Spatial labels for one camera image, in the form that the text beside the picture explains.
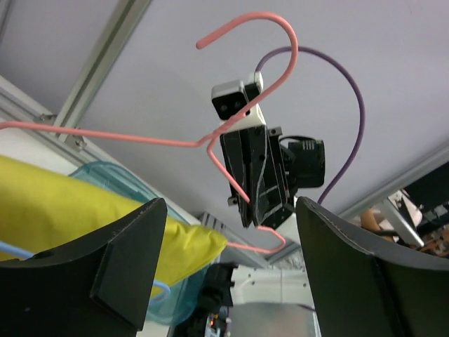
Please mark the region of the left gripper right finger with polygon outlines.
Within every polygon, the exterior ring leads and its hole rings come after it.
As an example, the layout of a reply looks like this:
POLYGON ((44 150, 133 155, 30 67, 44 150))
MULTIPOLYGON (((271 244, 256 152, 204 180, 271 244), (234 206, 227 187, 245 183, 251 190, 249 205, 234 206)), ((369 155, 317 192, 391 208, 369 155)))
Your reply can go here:
POLYGON ((447 336, 448 260, 300 197, 297 228, 322 336, 447 336))

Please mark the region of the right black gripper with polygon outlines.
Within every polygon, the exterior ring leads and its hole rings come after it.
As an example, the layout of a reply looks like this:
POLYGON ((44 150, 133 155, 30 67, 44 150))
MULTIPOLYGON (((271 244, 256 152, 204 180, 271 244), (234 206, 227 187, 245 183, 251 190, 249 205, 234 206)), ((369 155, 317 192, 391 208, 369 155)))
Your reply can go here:
POLYGON ((250 198, 246 202, 230 184, 230 206, 238 206, 244 228, 263 225, 276 230, 294 212, 280 145, 281 127, 256 126, 220 136, 226 169, 250 198))

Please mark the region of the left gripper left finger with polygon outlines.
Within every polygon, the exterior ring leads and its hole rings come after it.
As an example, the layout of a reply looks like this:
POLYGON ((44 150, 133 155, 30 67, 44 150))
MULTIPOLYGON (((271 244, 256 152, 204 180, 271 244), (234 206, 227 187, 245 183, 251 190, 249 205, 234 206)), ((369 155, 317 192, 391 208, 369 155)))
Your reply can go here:
POLYGON ((145 325, 167 206, 128 215, 27 260, 1 263, 2 336, 135 336, 145 325))

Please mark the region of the pink wire hanger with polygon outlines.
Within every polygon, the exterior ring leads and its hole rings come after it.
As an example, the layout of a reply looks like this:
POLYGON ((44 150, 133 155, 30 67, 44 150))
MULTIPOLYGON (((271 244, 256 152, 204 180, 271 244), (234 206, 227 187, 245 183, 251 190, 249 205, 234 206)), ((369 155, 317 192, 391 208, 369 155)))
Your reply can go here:
POLYGON ((5 121, 1 123, 1 130, 7 128, 18 128, 22 130, 32 130, 32 131, 44 131, 48 133, 59 133, 67 134, 71 136, 84 136, 87 138, 102 138, 108 140, 118 140, 123 142, 132 143, 143 143, 151 145, 162 145, 168 147, 185 147, 185 148, 198 148, 203 145, 207 145, 206 153, 215 167, 219 172, 228 180, 228 182, 234 187, 238 194, 242 197, 245 202, 249 202, 250 198, 247 193, 244 192, 243 188, 237 183, 237 181, 232 177, 228 170, 221 164, 213 153, 213 148, 220 135, 228 131, 235 124, 239 123, 242 119, 246 118, 246 112, 259 104, 265 98, 269 97, 278 87, 283 85, 285 81, 291 76, 298 59, 298 41, 295 30, 291 24, 282 16, 269 12, 269 11, 253 11, 244 13, 229 22, 225 23, 221 27, 218 27, 210 34, 206 35, 202 39, 199 39, 195 43, 195 48, 198 50, 204 49, 214 43, 215 41, 222 38, 224 35, 231 32, 233 29, 237 28, 239 25, 243 25, 249 21, 253 20, 268 20, 276 23, 280 26, 283 31, 287 34, 290 41, 290 60, 284 70, 283 74, 269 87, 267 87, 259 96, 246 103, 238 112, 228 119, 225 123, 221 124, 215 130, 210 133, 205 134, 202 138, 195 141, 183 141, 183 140, 173 140, 173 139, 163 139, 163 138, 150 138, 144 136, 134 136, 120 133, 112 133, 106 131, 93 131, 79 128, 67 128, 61 126, 53 126, 48 124, 37 124, 33 122, 24 121, 5 121))

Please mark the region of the yellow trousers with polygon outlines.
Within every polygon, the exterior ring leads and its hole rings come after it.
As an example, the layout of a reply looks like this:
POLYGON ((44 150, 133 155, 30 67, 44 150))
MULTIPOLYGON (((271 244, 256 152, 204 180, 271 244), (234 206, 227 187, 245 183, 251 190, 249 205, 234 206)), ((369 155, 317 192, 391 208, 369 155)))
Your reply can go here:
MULTIPOLYGON (((141 205, 82 180, 1 158, 1 240, 26 251, 75 240, 141 205)), ((173 286, 211 263, 226 245, 222 234, 168 216, 155 279, 173 286)))

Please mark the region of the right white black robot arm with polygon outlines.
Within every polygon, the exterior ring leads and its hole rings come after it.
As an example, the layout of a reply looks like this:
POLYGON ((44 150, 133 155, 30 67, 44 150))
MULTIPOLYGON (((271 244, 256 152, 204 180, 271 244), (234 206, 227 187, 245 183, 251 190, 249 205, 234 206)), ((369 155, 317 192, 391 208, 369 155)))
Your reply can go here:
POLYGON ((227 171, 250 199, 246 202, 231 188, 228 204, 238 206, 244 227, 278 228, 294 213, 299 189, 324 184, 322 140, 283 136, 279 127, 254 126, 222 134, 220 145, 227 171))

